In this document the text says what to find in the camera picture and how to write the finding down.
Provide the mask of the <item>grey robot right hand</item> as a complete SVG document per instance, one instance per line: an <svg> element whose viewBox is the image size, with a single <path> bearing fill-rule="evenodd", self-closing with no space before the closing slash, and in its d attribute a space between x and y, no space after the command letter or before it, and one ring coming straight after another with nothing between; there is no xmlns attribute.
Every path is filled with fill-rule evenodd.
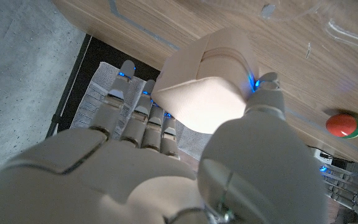
<svg viewBox="0 0 358 224"><path fill-rule="evenodd" d="M176 157L175 133L150 110L115 140L135 65L123 63L88 128L68 129L0 169L0 223L321 223L318 166L291 130L278 88L255 88L245 60L208 73L239 75L250 104L207 143L198 171Z"/></svg>

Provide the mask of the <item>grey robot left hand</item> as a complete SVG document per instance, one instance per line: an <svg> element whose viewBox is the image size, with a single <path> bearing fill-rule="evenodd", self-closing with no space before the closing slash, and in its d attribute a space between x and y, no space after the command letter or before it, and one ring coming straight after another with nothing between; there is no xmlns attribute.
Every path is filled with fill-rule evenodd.
<svg viewBox="0 0 358 224"><path fill-rule="evenodd" d="M319 171L325 195L358 214L358 174L331 164L323 164Z"/></svg>

